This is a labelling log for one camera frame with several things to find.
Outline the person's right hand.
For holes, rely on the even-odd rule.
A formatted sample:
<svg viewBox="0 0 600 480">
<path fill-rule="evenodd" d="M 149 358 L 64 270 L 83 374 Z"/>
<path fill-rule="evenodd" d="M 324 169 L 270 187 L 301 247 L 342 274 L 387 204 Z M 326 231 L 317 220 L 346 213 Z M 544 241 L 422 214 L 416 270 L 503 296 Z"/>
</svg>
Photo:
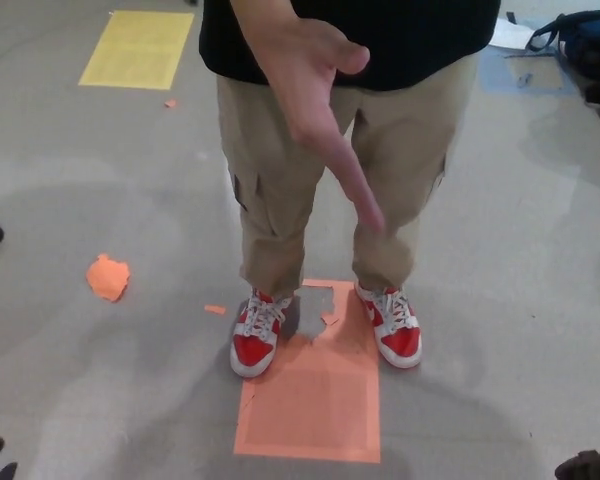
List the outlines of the person's right hand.
<svg viewBox="0 0 600 480">
<path fill-rule="evenodd" d="M 369 50 L 326 22 L 299 17 L 289 1 L 233 1 L 231 7 L 292 138 L 336 177 L 359 222 L 382 232 L 384 216 L 330 106 L 336 74 L 360 73 Z"/>
</svg>

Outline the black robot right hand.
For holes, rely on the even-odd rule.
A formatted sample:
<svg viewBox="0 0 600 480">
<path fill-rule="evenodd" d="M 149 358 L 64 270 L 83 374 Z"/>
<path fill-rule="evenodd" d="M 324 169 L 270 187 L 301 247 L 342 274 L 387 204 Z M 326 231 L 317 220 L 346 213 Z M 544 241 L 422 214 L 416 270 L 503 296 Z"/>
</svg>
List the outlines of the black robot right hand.
<svg viewBox="0 0 600 480">
<path fill-rule="evenodd" d="M 581 451 L 555 469 L 557 480 L 600 480 L 600 451 Z"/>
</svg>

